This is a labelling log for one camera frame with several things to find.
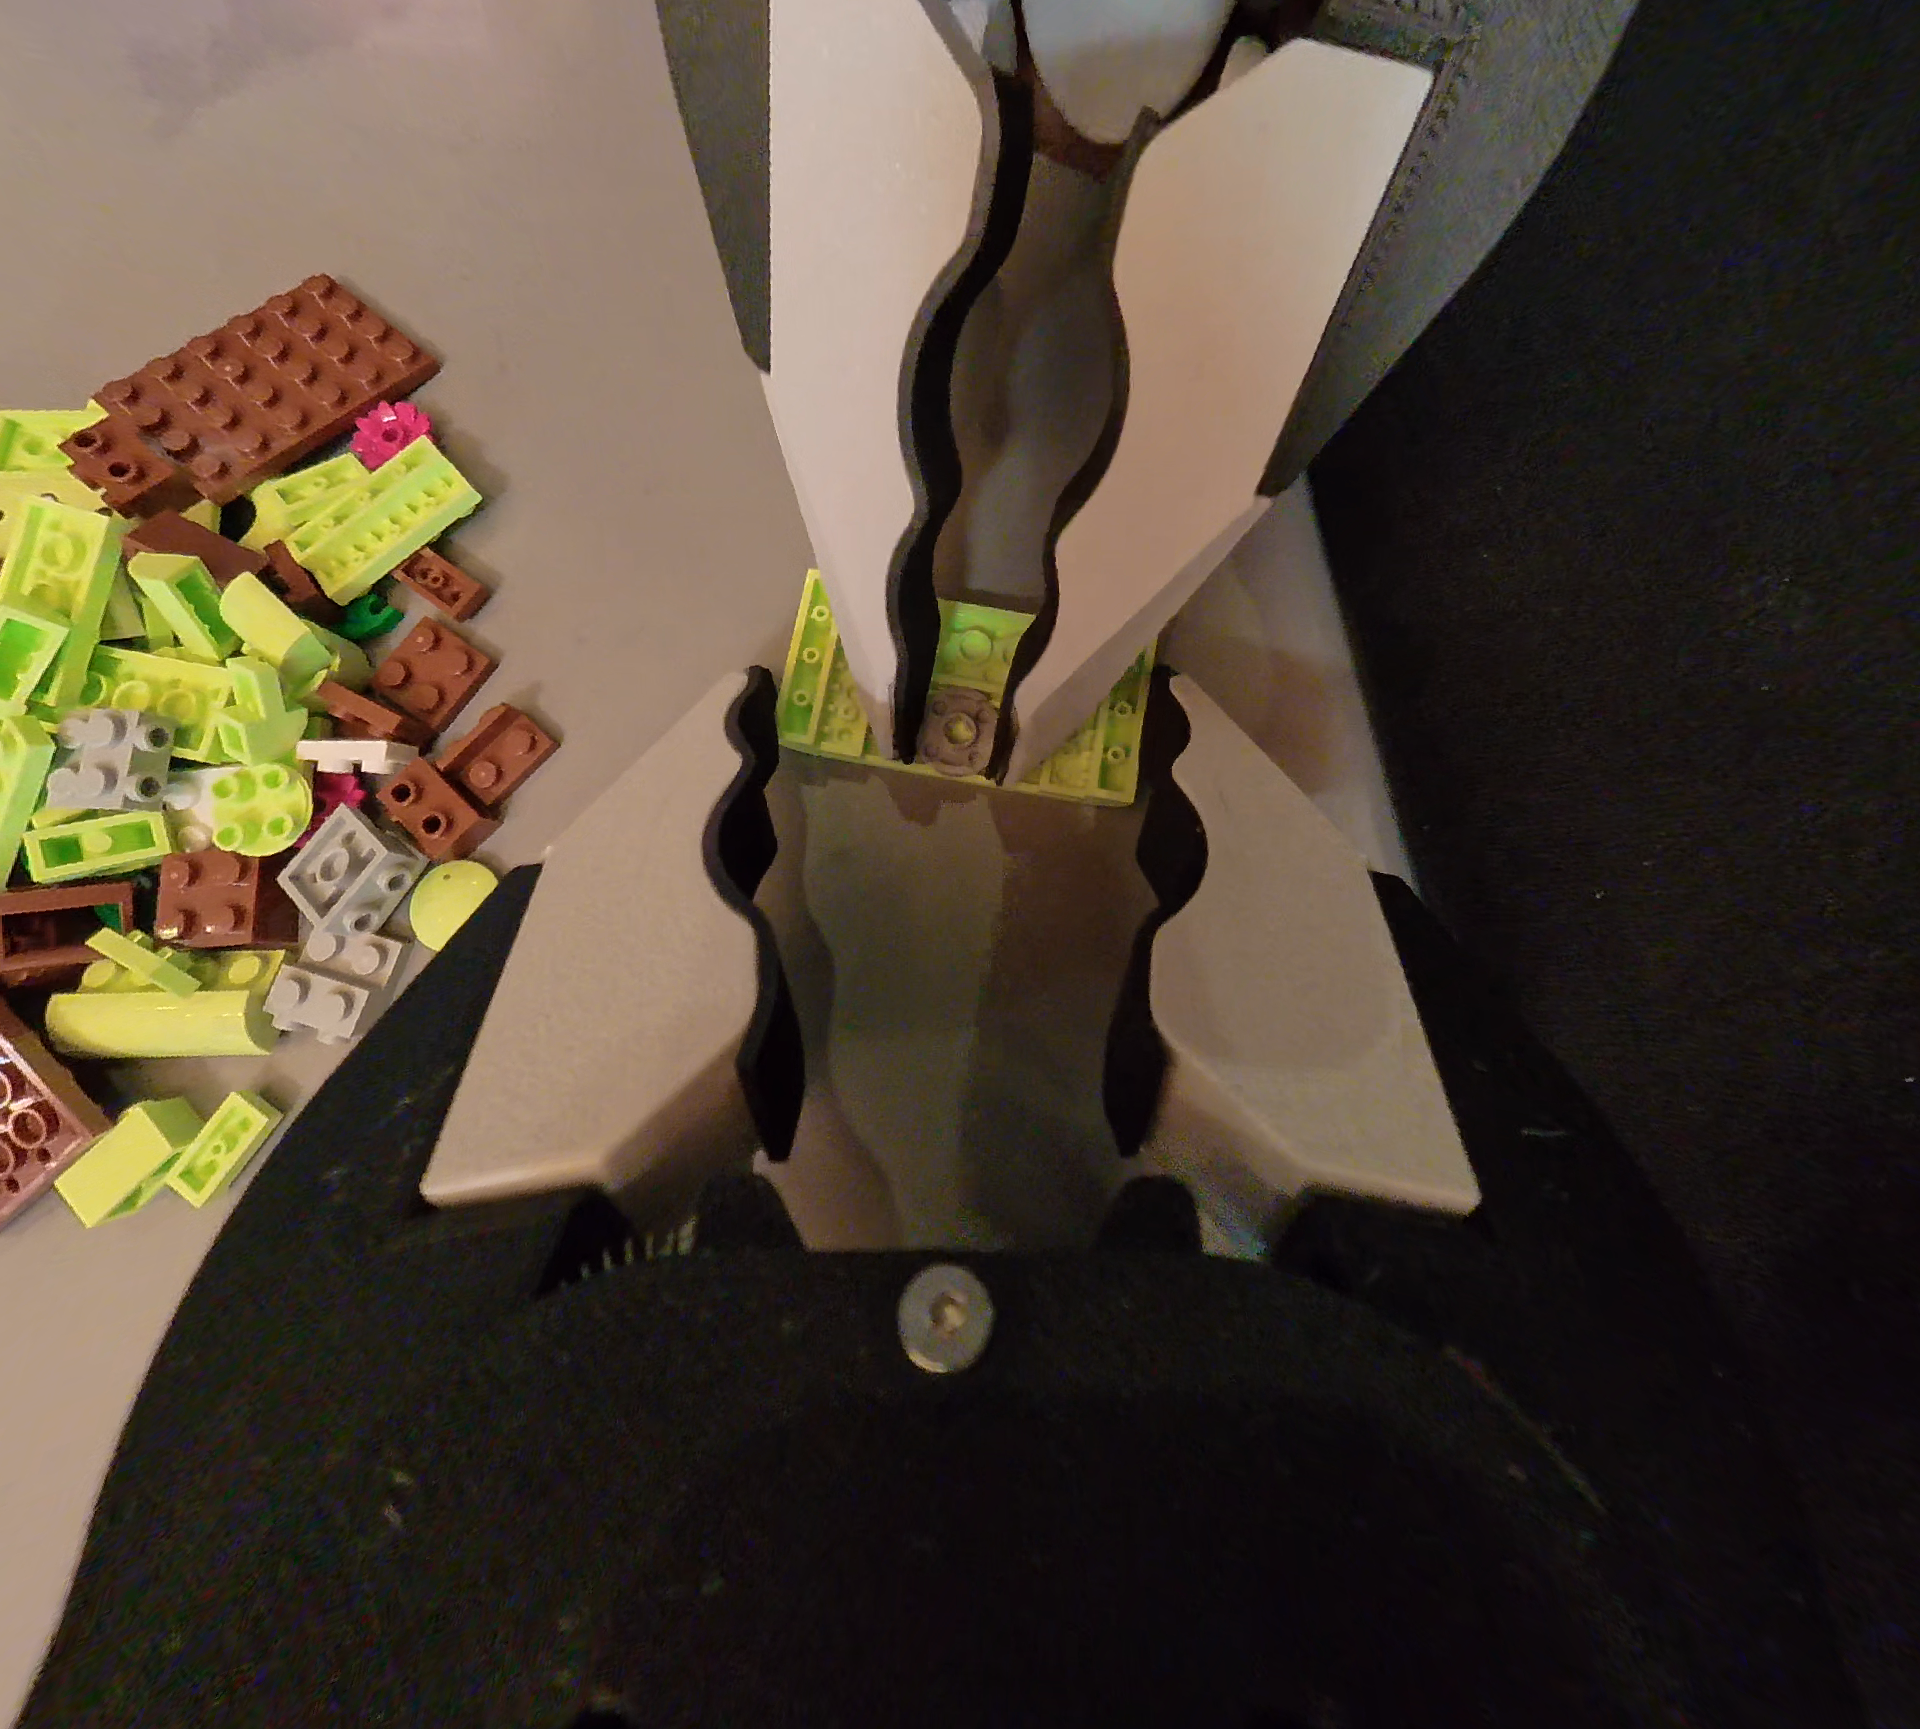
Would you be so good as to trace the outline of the pile of toy bricks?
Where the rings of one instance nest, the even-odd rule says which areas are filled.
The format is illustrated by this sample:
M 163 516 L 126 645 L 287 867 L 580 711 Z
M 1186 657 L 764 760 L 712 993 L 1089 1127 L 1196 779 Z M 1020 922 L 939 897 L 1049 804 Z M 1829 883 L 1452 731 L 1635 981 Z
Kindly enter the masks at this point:
M 114 1111 L 81 1068 L 348 1047 L 494 888 L 480 846 L 560 736 L 489 705 L 438 368 L 312 275 L 2 415 L 2 1004 L 110 1115 L 26 1212 L 209 1205 L 276 1100 Z

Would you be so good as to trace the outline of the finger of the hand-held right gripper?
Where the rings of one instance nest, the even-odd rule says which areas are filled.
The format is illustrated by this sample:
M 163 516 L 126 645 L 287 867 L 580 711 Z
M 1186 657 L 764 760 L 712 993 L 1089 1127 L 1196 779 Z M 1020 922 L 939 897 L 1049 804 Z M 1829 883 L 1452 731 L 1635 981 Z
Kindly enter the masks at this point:
M 1128 397 L 1010 688 L 1011 773 L 1061 748 L 1262 517 L 1267 459 L 1427 107 L 1419 66 L 1294 40 L 1147 142 L 1114 260 Z
M 983 231 L 995 74 L 946 0 L 772 0 L 764 401 L 863 711 L 895 739 L 891 571 L 927 312 Z

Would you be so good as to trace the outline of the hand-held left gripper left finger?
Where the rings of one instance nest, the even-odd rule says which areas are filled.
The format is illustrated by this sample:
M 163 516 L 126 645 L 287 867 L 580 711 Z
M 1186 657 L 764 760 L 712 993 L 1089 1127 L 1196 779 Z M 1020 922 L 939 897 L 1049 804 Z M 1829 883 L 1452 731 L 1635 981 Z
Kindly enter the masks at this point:
M 773 767 L 778 682 L 735 670 L 546 852 L 427 1203 L 604 1188 L 683 1214 L 793 1151 L 805 1039 L 757 906 Z

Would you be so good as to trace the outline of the long lime green plate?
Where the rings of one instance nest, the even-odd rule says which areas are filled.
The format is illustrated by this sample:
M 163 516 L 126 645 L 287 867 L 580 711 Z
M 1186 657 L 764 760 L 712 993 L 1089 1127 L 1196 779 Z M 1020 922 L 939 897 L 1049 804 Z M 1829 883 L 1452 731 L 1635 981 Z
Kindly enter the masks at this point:
M 968 685 L 985 691 L 1001 709 L 1010 664 L 1026 626 L 1031 615 L 1019 611 L 940 601 L 940 641 L 931 688 Z M 1089 806 L 1135 804 L 1153 664 L 1156 650 L 1148 645 L 1116 679 L 1092 717 L 1020 784 L 1016 784 L 1016 788 L 1020 794 L 1049 794 Z M 944 778 L 915 766 L 915 760 L 901 761 L 875 739 L 857 699 L 846 645 L 830 615 L 825 580 L 815 568 L 806 571 L 797 621 L 785 651 L 778 693 L 778 736 L 782 748 L 805 755 Z M 944 779 L 976 785 L 989 784 L 985 773 Z

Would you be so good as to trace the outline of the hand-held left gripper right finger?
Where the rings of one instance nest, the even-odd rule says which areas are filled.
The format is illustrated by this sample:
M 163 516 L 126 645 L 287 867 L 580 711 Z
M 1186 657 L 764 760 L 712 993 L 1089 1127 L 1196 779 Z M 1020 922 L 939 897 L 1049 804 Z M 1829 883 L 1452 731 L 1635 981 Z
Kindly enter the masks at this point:
M 1139 926 L 1108 1029 L 1126 1157 L 1217 1221 L 1342 1191 L 1470 1214 L 1476 1172 L 1363 853 L 1187 675 L 1147 717 Z

